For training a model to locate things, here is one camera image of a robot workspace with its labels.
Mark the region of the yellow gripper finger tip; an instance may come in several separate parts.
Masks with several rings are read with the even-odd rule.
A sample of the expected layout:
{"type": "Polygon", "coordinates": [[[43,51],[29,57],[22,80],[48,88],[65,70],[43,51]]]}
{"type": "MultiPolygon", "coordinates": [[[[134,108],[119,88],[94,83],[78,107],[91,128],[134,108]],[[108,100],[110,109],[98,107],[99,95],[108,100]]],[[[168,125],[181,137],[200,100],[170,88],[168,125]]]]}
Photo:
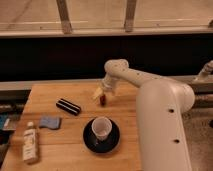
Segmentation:
{"type": "Polygon", "coordinates": [[[98,87],[98,88],[95,90],[95,92],[94,92],[92,98],[93,98],[94,100],[96,100],[97,98],[100,98],[103,94],[104,94],[103,89],[102,89],[101,87],[98,87]]]}

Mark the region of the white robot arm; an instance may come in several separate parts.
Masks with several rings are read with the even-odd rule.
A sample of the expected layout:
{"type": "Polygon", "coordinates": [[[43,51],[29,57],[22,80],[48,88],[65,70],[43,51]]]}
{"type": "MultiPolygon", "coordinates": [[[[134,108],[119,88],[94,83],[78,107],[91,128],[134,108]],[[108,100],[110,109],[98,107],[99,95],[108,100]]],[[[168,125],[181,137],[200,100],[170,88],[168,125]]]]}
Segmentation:
{"type": "Polygon", "coordinates": [[[192,171],[182,114],[195,102],[191,86],[129,67],[125,59],[104,64],[105,77],[93,97],[115,90],[118,80],[138,88],[136,121],[142,171],[192,171]]]}

